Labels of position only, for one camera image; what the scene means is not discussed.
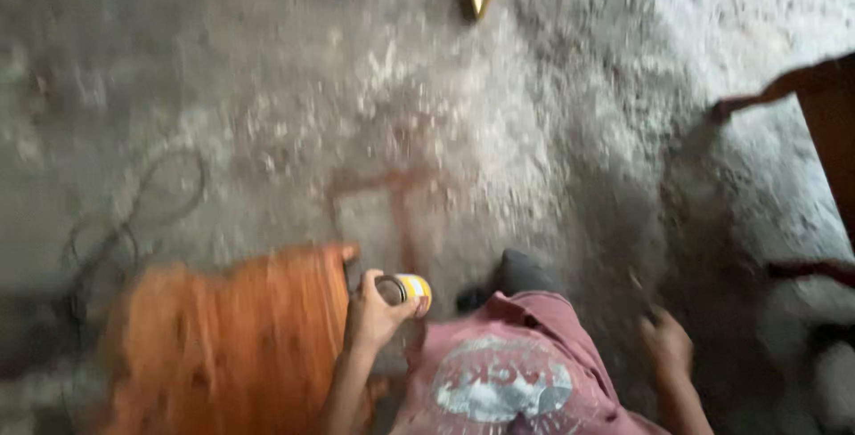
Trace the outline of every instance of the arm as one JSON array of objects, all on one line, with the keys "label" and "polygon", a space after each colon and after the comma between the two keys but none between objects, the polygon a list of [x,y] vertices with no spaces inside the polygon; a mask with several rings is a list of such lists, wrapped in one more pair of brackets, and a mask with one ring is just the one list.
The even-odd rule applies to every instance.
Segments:
[{"label": "arm", "polygon": [[418,308],[416,298],[397,307],[383,301],[375,285],[375,278],[382,274],[379,270],[367,271],[358,295],[347,307],[345,347],[336,361],[333,384],[323,408],[325,435],[350,433],[377,352]]},{"label": "arm", "polygon": [[641,336],[654,364],[659,418],[675,435],[712,435],[692,386],[692,341],[670,313],[657,316],[656,325],[641,321]]}]

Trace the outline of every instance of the wooden chair leg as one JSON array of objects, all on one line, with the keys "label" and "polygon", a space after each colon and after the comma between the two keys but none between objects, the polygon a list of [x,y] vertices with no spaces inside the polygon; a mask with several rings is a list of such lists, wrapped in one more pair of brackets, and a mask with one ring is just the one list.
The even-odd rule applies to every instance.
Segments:
[{"label": "wooden chair leg", "polygon": [[841,260],[784,260],[772,261],[767,269],[769,276],[791,279],[801,276],[823,275],[837,283],[855,288],[855,263]]}]

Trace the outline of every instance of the can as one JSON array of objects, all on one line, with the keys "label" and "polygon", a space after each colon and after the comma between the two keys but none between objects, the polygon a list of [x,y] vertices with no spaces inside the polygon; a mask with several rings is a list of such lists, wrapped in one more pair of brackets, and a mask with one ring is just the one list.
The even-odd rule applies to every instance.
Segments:
[{"label": "can", "polygon": [[407,273],[383,275],[375,279],[375,284],[380,296],[390,306],[400,305],[411,298],[417,298],[419,307],[415,310],[416,318],[423,317],[430,310],[433,296],[430,285],[421,276]]}]

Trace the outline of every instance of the stained wood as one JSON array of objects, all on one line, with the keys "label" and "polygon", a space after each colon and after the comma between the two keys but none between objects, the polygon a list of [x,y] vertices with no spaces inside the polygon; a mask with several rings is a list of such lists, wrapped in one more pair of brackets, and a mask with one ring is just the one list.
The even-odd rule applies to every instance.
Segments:
[{"label": "stained wood", "polygon": [[148,271],[116,315],[114,361],[124,368],[102,433],[316,432],[342,349],[343,264],[354,253],[288,248],[226,277]]}]

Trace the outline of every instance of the person's right hand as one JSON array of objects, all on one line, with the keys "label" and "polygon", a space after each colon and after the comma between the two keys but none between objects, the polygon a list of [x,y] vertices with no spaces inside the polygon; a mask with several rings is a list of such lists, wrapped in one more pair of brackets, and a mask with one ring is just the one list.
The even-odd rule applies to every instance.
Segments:
[{"label": "person's right hand", "polygon": [[691,377],[692,340],[677,320],[664,309],[656,308],[656,325],[644,317],[641,339],[654,364],[657,377]]}]

